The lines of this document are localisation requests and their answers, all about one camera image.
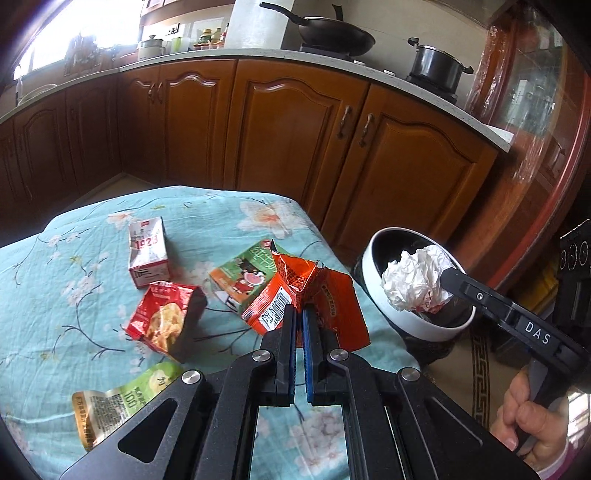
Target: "flower pattern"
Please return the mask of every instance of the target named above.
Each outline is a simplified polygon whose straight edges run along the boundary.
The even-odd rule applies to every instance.
[[[209,273],[213,270],[213,262],[195,262],[191,270],[183,267],[177,267],[173,271],[173,277],[179,283],[185,285],[203,285],[209,278]]]
[[[269,204],[241,202],[240,210],[246,218],[237,227],[245,232],[267,229],[276,238],[284,239],[291,236],[293,230],[310,228],[309,221],[300,216],[288,200],[276,200]]]
[[[259,414],[258,420],[256,421],[256,433],[261,437],[268,437],[271,434],[271,425],[269,421]]]
[[[300,452],[294,462],[302,476],[316,476],[346,458],[343,417],[335,408],[313,408],[307,419],[290,428],[290,436],[286,447]]]
[[[54,235],[49,239],[49,241],[47,242],[47,245],[49,245],[50,247],[54,247],[57,245],[57,243],[60,240],[61,240],[61,235]]]
[[[28,442],[25,439],[25,436],[21,430],[21,428],[18,426],[18,424],[12,420],[9,419],[5,416],[2,416],[4,423],[6,424],[6,427],[8,429],[8,431],[10,432],[10,434],[12,435],[12,438],[14,439],[14,443],[17,444],[17,446],[21,449],[21,452],[25,455],[25,457],[30,457],[31,456],[31,449],[29,447]]]
[[[121,230],[124,226],[135,220],[136,218],[133,217],[133,211],[110,213],[107,215],[107,223],[115,225],[117,230]]]

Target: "cabinet handle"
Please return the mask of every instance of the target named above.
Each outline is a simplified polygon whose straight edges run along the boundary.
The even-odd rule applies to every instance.
[[[372,113],[370,113],[368,115],[367,122],[365,122],[365,127],[363,128],[363,132],[361,133],[361,138],[359,139],[359,146],[360,147],[365,146],[365,137],[367,137],[367,134],[369,131],[369,126],[371,125],[371,122],[373,122],[373,121],[374,121],[374,115]]]
[[[351,110],[352,110],[352,108],[349,105],[347,105],[347,107],[345,107],[345,114],[343,115],[343,118],[340,119],[339,133],[336,134],[336,138],[338,138],[338,139],[343,138],[343,129],[345,128],[345,123],[347,123],[347,117],[351,113]]]
[[[148,98],[150,99],[150,101],[152,103],[154,103],[154,98],[152,98],[152,90],[154,90],[154,85],[156,85],[155,83],[152,83],[150,85],[150,89],[148,90]]]
[[[162,98],[162,96],[160,95],[160,92],[162,91],[162,86],[163,86],[163,83],[162,83],[162,82],[160,82],[160,84],[158,85],[158,90],[156,90],[156,96],[158,97],[158,101],[159,101],[160,103],[162,103],[162,102],[164,101],[164,99],[163,99],[163,98]]]

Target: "pot lid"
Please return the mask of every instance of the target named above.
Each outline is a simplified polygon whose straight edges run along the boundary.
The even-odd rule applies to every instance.
[[[162,39],[156,38],[156,35],[150,35],[148,40],[144,40],[139,42],[140,48],[147,48],[147,47],[161,47],[162,46]]]
[[[419,45],[419,46],[417,47],[417,49],[419,49],[419,48],[426,48],[426,49],[428,49],[428,50],[434,50],[434,51],[438,51],[439,53],[443,53],[444,55],[447,55],[447,56],[448,56],[448,57],[450,57],[451,59],[455,60],[455,61],[456,61],[456,62],[458,62],[460,65],[462,65],[462,67],[464,66],[464,64],[463,64],[461,61],[459,61],[457,58],[455,58],[453,55],[451,55],[451,54],[447,53],[446,51],[440,50],[440,49],[439,49],[439,48],[437,48],[437,47],[432,47],[431,45]]]

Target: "kitchen cabinet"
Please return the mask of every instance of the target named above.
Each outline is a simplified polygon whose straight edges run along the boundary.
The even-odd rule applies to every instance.
[[[432,107],[372,85],[321,232],[346,265],[388,226],[445,242],[496,155]]]
[[[14,131],[25,191],[46,223],[80,196],[68,145],[66,93],[50,95],[16,114]]]
[[[320,226],[369,83],[297,63],[241,60],[223,186],[298,202]]]
[[[144,0],[139,25],[153,25],[198,10],[233,4],[234,0]]]
[[[12,119],[0,124],[0,247],[33,233],[33,210],[18,168]]]
[[[221,189],[236,60],[164,64],[155,93],[154,139],[165,184]]]
[[[151,128],[157,114],[153,105],[159,72],[159,65],[122,72],[117,86],[119,153],[123,169],[154,184],[160,183],[164,172],[161,142],[154,138]]]
[[[70,152],[81,193],[121,172],[116,103],[115,76],[79,83],[66,90]]]

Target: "food packaging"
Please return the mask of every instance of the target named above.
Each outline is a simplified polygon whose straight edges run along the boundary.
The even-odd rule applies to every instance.
[[[129,224],[129,273],[136,288],[170,280],[162,217]]]
[[[452,297],[439,283],[442,272],[454,267],[438,245],[410,255],[402,251],[400,262],[391,261],[382,273],[382,287],[390,305],[398,311],[437,313]]]
[[[320,327],[334,331],[341,348],[355,351],[370,344],[349,275],[280,253],[274,242],[271,254],[277,273],[242,314],[248,325],[264,335],[281,326],[286,305],[292,304],[301,312],[312,303]]]
[[[153,282],[124,329],[133,340],[183,363],[194,353],[193,338],[206,305],[199,287]]]
[[[121,427],[182,372],[180,365],[160,362],[121,387],[107,392],[84,390],[74,393],[74,418],[86,451],[90,452]]]
[[[277,271],[270,247],[271,240],[260,240],[209,274],[221,289],[215,290],[215,295],[238,315],[244,312]]]

